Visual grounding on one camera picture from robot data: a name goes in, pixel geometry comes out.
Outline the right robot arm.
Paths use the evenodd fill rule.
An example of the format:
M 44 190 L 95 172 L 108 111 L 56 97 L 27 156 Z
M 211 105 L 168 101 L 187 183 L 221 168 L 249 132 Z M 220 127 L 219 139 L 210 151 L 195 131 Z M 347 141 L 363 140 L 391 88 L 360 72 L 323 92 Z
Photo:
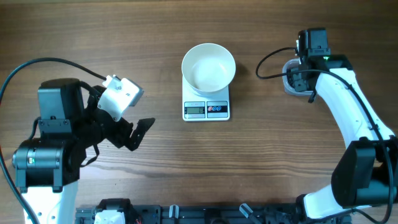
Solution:
M 321 97 L 345 142 L 345 152 L 326 187 L 302 198 L 305 216 L 324 220 L 364 208 L 386 205 L 385 223 L 397 203 L 397 136 L 375 113 L 345 55 L 333 55 L 324 28 L 301 30 L 297 58 L 283 70 L 285 90 Z

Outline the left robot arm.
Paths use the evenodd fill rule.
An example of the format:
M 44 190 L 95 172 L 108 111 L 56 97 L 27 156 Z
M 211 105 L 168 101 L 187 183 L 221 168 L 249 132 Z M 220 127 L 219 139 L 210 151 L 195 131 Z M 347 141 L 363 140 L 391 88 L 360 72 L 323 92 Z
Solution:
M 38 89 L 40 136 L 23 141 L 12 157 L 16 186 L 33 210 L 26 222 L 73 223 L 80 169 L 96 160 L 86 149 L 108 140 L 115 147 L 136 150 L 154 118 L 132 124 L 123 118 L 144 90 L 133 81 L 108 76 L 101 86 L 76 78 L 43 82 Z

